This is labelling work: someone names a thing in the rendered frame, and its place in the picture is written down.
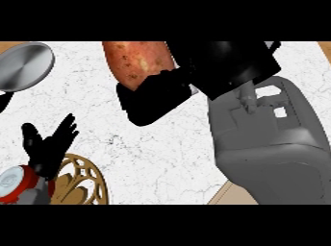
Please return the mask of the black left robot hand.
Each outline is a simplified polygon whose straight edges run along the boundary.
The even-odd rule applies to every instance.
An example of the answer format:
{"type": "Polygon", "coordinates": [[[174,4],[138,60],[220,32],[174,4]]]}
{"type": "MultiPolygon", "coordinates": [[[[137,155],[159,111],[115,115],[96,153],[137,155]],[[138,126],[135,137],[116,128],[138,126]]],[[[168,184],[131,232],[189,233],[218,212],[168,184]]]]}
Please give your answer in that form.
{"type": "Polygon", "coordinates": [[[22,130],[22,147],[29,156],[28,166],[35,174],[47,181],[54,178],[57,169],[70,147],[72,141],[78,135],[75,116],[72,113],[63,118],[54,133],[42,138],[35,126],[23,123],[22,130]]]}

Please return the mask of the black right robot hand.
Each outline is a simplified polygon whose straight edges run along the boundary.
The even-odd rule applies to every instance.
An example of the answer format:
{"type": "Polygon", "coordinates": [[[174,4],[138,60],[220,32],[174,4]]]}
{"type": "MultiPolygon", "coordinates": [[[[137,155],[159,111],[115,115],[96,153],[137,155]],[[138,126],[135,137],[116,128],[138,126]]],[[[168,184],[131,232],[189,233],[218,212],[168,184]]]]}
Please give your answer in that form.
{"type": "Polygon", "coordinates": [[[128,121],[152,124],[192,96],[193,86],[214,100],[245,83],[254,85],[280,70],[273,53],[279,41],[168,41],[178,67],[150,75],[135,91],[116,84],[128,121]]]}

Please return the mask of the orange-brown sweet potato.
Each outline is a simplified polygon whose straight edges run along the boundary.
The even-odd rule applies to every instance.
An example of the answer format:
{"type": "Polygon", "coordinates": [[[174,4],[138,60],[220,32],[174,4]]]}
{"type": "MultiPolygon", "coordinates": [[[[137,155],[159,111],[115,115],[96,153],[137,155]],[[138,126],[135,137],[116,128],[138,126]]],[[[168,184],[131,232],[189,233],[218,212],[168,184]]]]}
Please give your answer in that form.
{"type": "Polygon", "coordinates": [[[103,41],[103,52],[112,74],[122,86],[135,90],[150,75],[174,69],[162,41],[103,41]]]}

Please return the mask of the beige wooden tray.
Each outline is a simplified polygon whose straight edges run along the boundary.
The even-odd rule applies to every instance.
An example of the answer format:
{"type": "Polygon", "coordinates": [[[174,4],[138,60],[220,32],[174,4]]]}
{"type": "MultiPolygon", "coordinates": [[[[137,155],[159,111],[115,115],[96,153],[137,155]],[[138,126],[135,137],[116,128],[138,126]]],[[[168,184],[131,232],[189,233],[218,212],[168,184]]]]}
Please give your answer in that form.
{"type": "Polygon", "coordinates": [[[248,191],[230,181],[218,184],[211,189],[206,203],[209,205],[257,205],[257,201],[248,191]]]}

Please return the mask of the gold openwork round trivet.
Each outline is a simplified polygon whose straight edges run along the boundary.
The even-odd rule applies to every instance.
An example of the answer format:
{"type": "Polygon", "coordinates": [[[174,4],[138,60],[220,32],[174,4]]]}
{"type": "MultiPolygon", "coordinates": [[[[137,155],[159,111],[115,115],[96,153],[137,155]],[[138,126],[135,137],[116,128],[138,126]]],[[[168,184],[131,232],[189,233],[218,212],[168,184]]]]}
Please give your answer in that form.
{"type": "Polygon", "coordinates": [[[84,157],[66,154],[54,178],[54,205],[107,205],[103,175],[84,157]]]}

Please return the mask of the red can with pale end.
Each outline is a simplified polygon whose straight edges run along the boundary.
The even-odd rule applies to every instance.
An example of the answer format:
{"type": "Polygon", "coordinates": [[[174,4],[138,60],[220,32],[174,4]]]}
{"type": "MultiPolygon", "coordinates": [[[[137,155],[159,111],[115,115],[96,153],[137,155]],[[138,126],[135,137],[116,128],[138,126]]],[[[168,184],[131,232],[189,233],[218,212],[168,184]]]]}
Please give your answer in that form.
{"type": "MultiPolygon", "coordinates": [[[[33,188],[42,178],[28,165],[7,169],[0,175],[0,205],[17,205],[17,197],[28,188],[33,188]]],[[[50,198],[54,194],[54,182],[48,182],[50,198]]]]}

